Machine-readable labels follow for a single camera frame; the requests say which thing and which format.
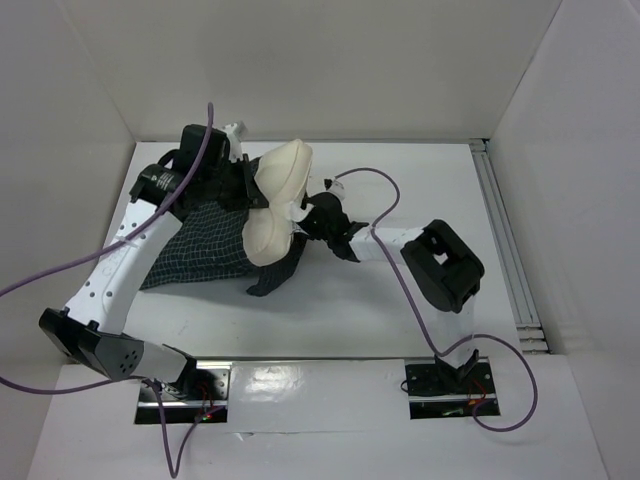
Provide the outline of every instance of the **white enclosure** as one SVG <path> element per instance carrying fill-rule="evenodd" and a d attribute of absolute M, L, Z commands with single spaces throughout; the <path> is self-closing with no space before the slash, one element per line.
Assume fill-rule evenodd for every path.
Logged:
<path fill-rule="evenodd" d="M 363 422 L 355 435 L 360 440 L 283 435 L 264 444 L 247 442 L 242 448 L 251 451 L 256 462 L 260 459 L 260 465 L 238 461 L 239 468 L 226 470 L 227 477 L 255 478 L 262 472 L 264 478 L 296 478 L 309 468 L 320 474 L 322 465 L 311 467 L 306 455 L 307 450 L 323 450 L 327 461 L 338 459 L 326 469 L 335 478 L 353 477 L 369 455 L 376 457 L 372 467 L 385 478 L 427 473 L 437 478 L 471 473 L 526 478 L 540 465 L 538 478 L 640 478 L 640 421 L 629 408 L 640 395 L 635 306 L 640 292 L 635 248 L 640 237 L 639 12 L 640 0 L 4 2 L 0 288 L 99 247 L 112 219 L 118 221 L 137 169 L 166 151 L 166 144 L 152 142 L 176 141 L 184 125 L 203 123 L 206 102 L 212 100 L 218 124 L 244 120 L 254 140 L 360 140 L 317 143 L 317 165 L 322 170 L 322 158 L 330 158 L 336 173 L 339 166 L 344 170 L 353 162 L 370 161 L 395 171 L 408 192 L 403 201 L 410 203 L 403 204 L 405 210 L 392 221 L 416 219 L 421 201 L 434 204 L 442 198 L 431 211 L 430 205 L 424 206 L 425 221 L 447 216 L 482 250 L 490 265 L 484 290 L 490 297 L 480 304 L 480 328 L 495 327 L 516 343 L 509 282 L 491 241 L 482 185 L 462 157 L 447 153 L 437 160 L 436 153 L 461 149 L 468 156 L 469 139 L 490 139 L 488 153 L 510 228 L 554 350 L 554 355 L 533 362 L 546 391 L 532 425 L 506 439 L 484 435 L 462 420 L 451 428 L 443 422 L 433 422 L 434 429 L 398 424 L 396 431 L 380 435 L 370 432 L 375 430 L 372 417 L 364 411 L 354 417 Z M 145 143 L 138 143 L 133 155 L 136 141 Z M 367 153 L 366 148 L 382 141 L 385 145 L 375 155 Z M 390 145 L 399 141 L 416 143 Z M 424 143 L 429 141 L 462 144 Z M 358 150 L 361 145 L 368 147 Z M 402 158 L 392 155 L 416 155 L 423 148 L 431 148 L 424 154 L 431 162 L 412 164 L 408 170 L 403 170 Z M 446 160 L 454 157 L 458 160 Z M 451 174 L 456 165 L 465 165 L 458 180 Z M 356 190 L 374 193 L 385 188 L 355 178 L 354 184 Z M 430 189 L 424 195 L 423 185 Z M 438 188 L 439 194 L 430 196 Z M 362 205 L 359 213 L 370 220 L 373 210 L 388 200 L 381 198 L 354 203 L 353 208 Z M 323 261 L 324 252 L 310 252 L 306 266 L 314 265 L 327 278 L 332 267 Z M 345 324 L 335 318 L 340 303 L 338 310 L 316 303 L 306 319 L 309 330 L 300 326 L 304 322 L 287 330 L 296 314 L 279 315 L 281 304 L 273 297 L 267 299 L 266 311 L 267 321 L 276 327 L 269 331 L 247 313 L 257 311 L 250 302 L 238 305 L 242 290 L 236 282 L 224 287 L 227 303 L 216 307 L 210 307 L 207 285 L 141 295 L 128 328 L 142 335 L 160 318 L 162 326 L 154 330 L 157 340 L 203 356 L 216 355 L 209 348 L 224 355 L 274 357 L 304 356 L 305 351 L 310 356 L 428 355 L 397 285 L 383 267 L 366 266 L 379 297 L 371 323 L 363 320 L 371 306 L 363 292 L 356 292 L 342 304 L 353 309 Z M 56 384 L 64 359 L 37 320 L 43 308 L 68 300 L 87 268 L 0 299 L 0 375 L 35 387 Z M 341 283 L 333 294 L 346 298 L 345 289 L 357 284 L 353 271 L 340 270 Z M 313 279 L 302 278 L 311 288 Z M 394 289 L 388 297 L 383 298 L 381 281 Z M 330 285 L 323 288 L 322 295 L 332 293 Z M 175 293 L 187 296 L 170 299 Z M 176 311 L 190 320 L 172 324 L 166 315 Z M 312 321 L 322 313 L 332 316 L 326 328 Z M 398 316 L 400 330 L 384 320 L 385 313 Z M 203 332 L 212 314 L 233 316 L 237 330 L 228 329 L 222 338 L 207 337 Z M 360 329 L 366 337 L 361 341 Z M 310 331 L 315 343 L 308 341 Z M 266 346 L 260 343 L 265 339 Z M 505 398 L 503 420 L 515 419 L 524 408 L 521 403 L 529 401 L 529 387 L 518 373 L 521 367 L 499 348 L 481 346 L 497 368 L 496 381 Z M 389 365 L 384 368 L 395 378 L 397 365 Z M 59 385 L 92 378 L 90 372 L 81 372 L 65 366 Z M 375 387 L 366 381 L 362 385 Z M 87 468 L 104 478 L 129 478 L 134 471 L 140 477 L 165 475 L 158 429 L 132 425 L 134 405 L 125 400 L 135 396 L 131 387 L 109 387 L 105 396 L 95 390 L 57 397 L 50 410 L 48 397 L 0 387 L 2 478 L 85 478 Z M 396 408 L 393 401 L 389 408 Z M 101 409 L 100 402 L 109 407 Z M 89 405 L 118 418 L 108 426 L 98 425 Z M 342 413 L 331 413 L 327 425 Z M 402 428 L 410 434 L 405 436 Z M 103 430 L 94 435 L 98 429 Z M 406 446 L 412 439 L 412 448 L 422 441 L 431 445 L 443 435 L 449 445 L 468 444 L 473 465 L 438 463 L 437 449 L 417 458 L 423 452 L 418 449 L 409 455 L 411 461 L 404 461 L 402 442 Z M 90 445 L 95 436 L 100 441 Z M 191 456 L 185 458 L 191 467 L 185 467 L 184 478 L 224 474 L 209 465 L 207 452 L 240 458 L 242 448 L 228 442 L 230 436 L 197 433 Z M 119 450 L 120 437 L 127 439 L 128 453 Z M 354 457 L 337 445 L 351 446 Z M 89 446 L 100 448 L 96 453 Z M 274 449 L 273 455 L 263 456 L 267 448 Z M 294 451 L 300 463 L 291 461 L 289 452 Z M 88 463 L 65 469 L 61 462 L 73 461 L 74 455 Z M 508 460 L 499 467 L 483 463 L 497 455 Z M 432 470 L 426 470 L 427 464 Z"/>

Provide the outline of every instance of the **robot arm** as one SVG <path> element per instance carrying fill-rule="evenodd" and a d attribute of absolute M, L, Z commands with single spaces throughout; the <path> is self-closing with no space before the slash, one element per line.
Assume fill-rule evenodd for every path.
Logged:
<path fill-rule="evenodd" d="M 186 353 L 123 332 L 142 282 L 191 210 L 209 200 L 217 200 L 229 210 L 264 204 L 252 184 L 247 159 L 242 158 L 243 130 L 241 123 L 213 130 L 203 160 L 183 194 L 143 233 L 127 240 L 181 183 L 200 147 L 204 127 L 186 127 L 180 149 L 140 173 L 122 224 L 111 241 L 125 240 L 126 244 L 101 258 L 63 309 L 47 309 L 40 318 L 40 327 L 61 351 L 111 380 L 158 379 L 183 395 L 192 393 L 198 382 L 209 381 L 208 374 L 197 370 L 196 360 Z"/>

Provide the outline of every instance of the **cable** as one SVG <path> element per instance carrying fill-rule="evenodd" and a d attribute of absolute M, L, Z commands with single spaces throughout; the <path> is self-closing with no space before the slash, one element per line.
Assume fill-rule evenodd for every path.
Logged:
<path fill-rule="evenodd" d="M 212 413 L 218 410 L 221 410 L 224 407 L 212 407 L 202 415 L 196 416 L 193 423 L 189 427 L 189 430 L 187 430 L 187 433 L 185 433 L 184 437 L 182 438 L 182 443 L 180 444 L 180 449 L 178 450 L 178 456 L 176 458 L 176 465 L 174 467 L 173 460 L 171 459 L 171 448 L 169 447 L 169 434 L 167 433 L 167 417 L 165 415 L 164 405 L 162 403 L 162 395 L 161 395 L 162 390 L 158 385 L 156 385 L 154 382 L 150 380 L 143 380 L 143 382 L 147 384 L 149 387 L 151 387 L 151 389 L 153 390 L 153 393 L 156 396 L 156 400 L 158 402 L 158 412 L 160 414 L 160 426 L 162 427 L 162 445 L 164 446 L 164 454 L 167 457 L 167 466 L 169 467 L 169 474 L 171 475 L 171 478 L 177 478 L 178 473 L 180 472 L 180 462 L 182 461 L 182 453 L 184 452 L 184 447 L 187 444 L 187 440 L 189 440 L 189 437 L 191 436 L 195 428 L 198 426 L 200 422 L 202 422 L 202 420 L 205 417 L 208 417 Z"/>
<path fill-rule="evenodd" d="M 213 104 L 211 102 L 209 102 L 209 104 L 207 105 L 207 114 L 208 114 L 207 129 L 205 131 L 204 138 L 202 139 L 202 144 L 200 145 L 200 150 L 198 150 L 198 154 L 196 155 L 196 158 L 193 161 L 193 165 L 191 165 L 191 169 L 187 173 L 187 176 L 184 177 L 184 180 L 182 180 L 180 185 L 178 185 L 178 188 L 176 188 L 175 192 L 173 192 L 169 196 L 169 198 L 167 198 L 166 201 L 164 201 L 162 203 L 162 205 L 160 205 L 160 207 L 154 212 L 154 214 L 151 215 L 138 228 L 136 228 L 129 235 L 127 235 L 125 237 L 125 240 L 119 240 L 119 241 L 117 241 L 115 243 L 112 243 L 108 247 L 105 247 L 105 248 L 103 248 L 101 250 L 98 250 L 97 252 L 94 252 L 94 253 L 92 253 L 90 255 L 86 255 L 86 256 L 84 256 L 82 258 L 79 258 L 77 260 L 73 260 L 73 261 L 71 261 L 69 263 L 58 265 L 57 267 L 49 268 L 48 270 L 43 270 L 40 273 L 36 273 L 34 275 L 31 275 L 30 277 L 27 277 L 27 278 L 25 278 L 23 280 L 20 280 L 19 282 L 16 282 L 16 283 L 14 283 L 12 285 L 9 285 L 8 287 L 5 287 L 2 290 L 0 290 L 0 298 L 4 297 L 8 293 L 13 292 L 14 290 L 17 290 L 20 287 L 24 287 L 25 285 L 28 285 L 28 284 L 30 284 L 32 282 L 35 282 L 36 280 L 40 280 L 41 278 L 48 277 L 49 275 L 53 275 L 54 273 L 59 273 L 59 272 L 65 271 L 65 270 L 69 270 L 71 268 L 77 267 L 77 266 L 82 265 L 84 263 L 90 262 L 91 260 L 94 260 L 96 258 L 99 258 L 99 257 L 102 257 L 104 255 L 107 255 L 107 254 L 113 252 L 114 250 L 117 250 L 118 248 L 122 247 L 127 242 L 133 240 L 138 235 L 140 235 L 143 231 L 145 231 L 147 228 L 149 228 L 149 226 L 153 222 L 155 222 L 158 218 L 160 218 L 160 216 L 162 216 L 167 210 L 169 210 L 169 207 L 171 207 L 171 205 L 176 201 L 176 199 L 182 194 L 184 189 L 187 187 L 187 185 L 189 184 L 189 182 L 191 181 L 191 179 L 195 175 L 196 170 L 198 169 L 198 166 L 200 165 L 200 162 L 202 161 L 202 157 L 204 157 L 204 152 L 205 152 L 206 147 L 207 147 L 207 145 L 209 143 L 209 138 L 211 137 L 211 131 L 213 129 Z M 90 385 L 83 385 L 83 386 L 75 387 L 75 388 L 67 388 L 67 389 L 64 389 L 64 390 L 48 390 L 48 389 L 25 387 L 23 385 L 19 385 L 17 383 L 14 383 L 14 382 L 12 382 L 10 380 L 7 380 L 6 378 L 3 378 L 2 376 L 0 376 L 0 384 L 4 385 L 6 387 L 12 388 L 14 390 L 18 390 L 20 392 L 31 393 L 31 394 L 34 394 L 34 395 L 65 395 L 65 394 L 68 394 L 68 393 L 82 392 L 82 391 L 85 391 L 85 390 L 89 390 L 91 388 L 101 387 L 103 385 L 108 385 L 110 383 L 113 383 L 113 382 L 111 380 L 105 380 L 105 381 L 102 381 L 102 382 L 92 383 Z"/>
<path fill-rule="evenodd" d="M 427 330 L 427 327 L 426 327 L 426 325 L 424 323 L 424 320 L 422 319 L 422 315 L 420 314 L 420 310 L 418 309 L 418 306 L 416 305 L 416 302 L 415 302 L 415 300 L 413 298 L 413 295 L 411 295 L 411 291 L 409 290 L 409 287 L 407 286 L 407 282 L 405 281 L 404 277 L 402 276 L 402 273 L 400 272 L 400 269 L 398 268 L 398 265 L 396 264 L 395 260 L 391 256 L 391 253 L 389 252 L 389 250 L 385 246 L 384 242 L 382 240 L 380 240 L 380 237 L 378 237 L 378 235 L 376 235 L 376 227 L 378 226 L 380 221 L 383 218 L 385 218 L 389 213 L 391 213 L 393 211 L 393 209 L 396 208 L 398 203 L 400 203 L 400 187 L 395 182 L 395 180 L 393 178 L 391 178 L 388 174 L 386 174 L 382 170 L 378 170 L 377 168 L 371 168 L 371 167 L 352 168 L 351 170 L 347 170 L 346 172 L 342 172 L 341 174 L 336 175 L 335 178 L 337 180 L 339 178 L 345 177 L 347 175 L 350 175 L 350 174 L 356 173 L 356 172 L 372 172 L 372 173 L 376 173 L 378 175 L 382 175 L 384 178 L 389 180 L 389 182 L 391 183 L 391 185 L 393 186 L 393 188 L 394 188 L 394 190 L 396 192 L 396 199 L 393 202 L 393 204 L 389 208 L 387 208 L 380 216 L 378 216 L 378 218 L 376 218 L 373 221 L 373 223 L 371 224 L 371 236 L 376 241 L 376 243 L 380 246 L 380 248 L 382 249 L 382 253 L 387 258 L 387 261 L 389 262 L 389 265 L 391 266 L 391 269 L 393 270 L 393 273 L 395 274 L 396 278 L 398 279 L 398 282 L 400 283 L 400 286 L 402 287 L 402 291 L 404 292 L 405 297 L 407 297 L 407 301 L 409 302 L 409 305 L 411 306 L 411 310 L 413 310 L 413 314 L 415 315 L 416 320 L 418 321 L 418 325 L 420 326 L 420 330 L 422 330 L 422 335 L 424 336 L 425 340 L 427 341 L 427 344 L 429 345 L 429 348 L 431 348 L 431 350 L 433 351 L 434 355 L 436 355 L 437 357 L 446 357 L 447 355 L 449 355 L 451 352 L 453 352 L 456 348 L 458 348 L 460 345 L 462 345 L 464 343 L 467 343 L 467 342 L 469 342 L 471 340 L 474 340 L 476 338 L 485 338 L 487 340 L 493 340 L 494 342 L 497 342 L 497 343 L 507 347 L 509 350 L 511 350 L 513 353 L 515 353 L 515 355 L 518 357 L 518 359 L 524 365 L 524 368 L 527 371 L 527 374 L 529 375 L 529 379 L 531 380 L 531 387 L 533 389 L 533 401 L 531 403 L 531 408 L 529 409 L 528 413 L 525 415 L 525 417 L 522 420 L 520 420 L 519 422 L 517 422 L 517 423 L 515 423 L 513 425 L 510 425 L 508 427 L 493 427 L 491 425 L 487 425 L 486 423 L 482 422 L 478 417 L 478 408 L 480 408 L 482 405 L 484 405 L 489 400 L 485 400 L 484 402 L 479 402 L 473 407 L 473 410 L 471 411 L 471 415 L 473 416 L 473 419 L 482 428 L 484 428 L 486 430 L 489 430 L 489 431 L 492 431 L 492 432 L 512 432 L 512 431 L 517 430 L 518 428 L 522 427 L 524 424 L 526 424 L 531 419 L 531 417 L 535 413 L 536 409 L 538 408 L 538 396 L 539 396 L 538 395 L 538 383 L 536 382 L 536 378 L 535 378 L 535 376 L 533 374 L 533 371 L 531 370 L 529 362 L 527 362 L 527 359 L 524 357 L 524 355 L 522 355 L 518 351 L 518 349 L 516 349 L 513 345 L 511 345 L 510 343 L 506 342 L 505 340 L 503 340 L 503 339 L 501 339 L 499 337 L 496 337 L 494 335 L 489 335 L 488 333 L 478 333 L 478 334 L 469 335 L 469 336 L 466 336 L 464 338 L 461 338 L 460 340 L 458 340 L 457 342 L 455 342 L 453 345 L 451 345 L 449 348 L 445 349 L 442 352 L 436 347 L 436 345 L 433 343 L 431 335 L 429 334 L 429 331 Z"/>

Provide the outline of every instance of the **white plastic object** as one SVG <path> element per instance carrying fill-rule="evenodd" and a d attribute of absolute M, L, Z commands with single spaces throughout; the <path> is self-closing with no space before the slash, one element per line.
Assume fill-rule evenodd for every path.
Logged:
<path fill-rule="evenodd" d="M 387 247 L 393 260 L 404 265 L 404 258 L 400 250 L 410 241 L 415 240 L 422 235 L 422 228 L 376 228 L 376 235 L 382 243 Z M 371 227 L 362 228 L 353 236 L 349 242 L 349 246 L 361 262 L 366 261 L 387 261 L 380 245 L 373 239 L 371 235 Z"/>
<path fill-rule="evenodd" d="M 131 375 L 154 378 L 165 383 L 178 380 L 187 363 L 187 357 L 173 348 L 144 342 L 140 363 Z"/>
<path fill-rule="evenodd" d="M 129 203 L 111 244 L 135 230 L 156 208 L 143 200 Z M 140 285 L 181 226 L 180 220 L 165 213 L 129 244 L 101 258 L 82 288 L 67 302 L 69 316 L 84 325 L 98 322 L 100 332 L 122 333 Z"/>
<path fill-rule="evenodd" d="M 336 180 L 335 178 L 331 180 L 331 186 L 327 190 L 327 192 L 335 195 L 338 199 L 343 202 L 346 198 L 346 194 L 344 192 L 344 185 Z"/>
<path fill-rule="evenodd" d="M 244 122 L 230 123 L 222 127 L 222 131 L 229 139 L 229 161 L 234 163 L 242 159 L 242 140 L 247 134 Z"/>
<path fill-rule="evenodd" d="M 249 219 L 242 231 L 247 258 L 258 267 L 271 265 L 289 252 L 296 231 L 292 218 L 296 215 L 292 214 L 291 204 L 301 208 L 312 153 L 309 145 L 294 140 L 260 159 L 254 178 L 269 201 L 269 208 L 249 210 Z"/>

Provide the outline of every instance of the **black bracket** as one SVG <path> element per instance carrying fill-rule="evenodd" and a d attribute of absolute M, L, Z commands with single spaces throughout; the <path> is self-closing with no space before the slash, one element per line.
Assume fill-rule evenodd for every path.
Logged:
<path fill-rule="evenodd" d="M 480 290 L 484 265 L 443 220 L 434 220 L 400 251 L 420 291 L 443 312 L 460 313 Z M 446 256 L 442 263 L 436 256 Z"/>

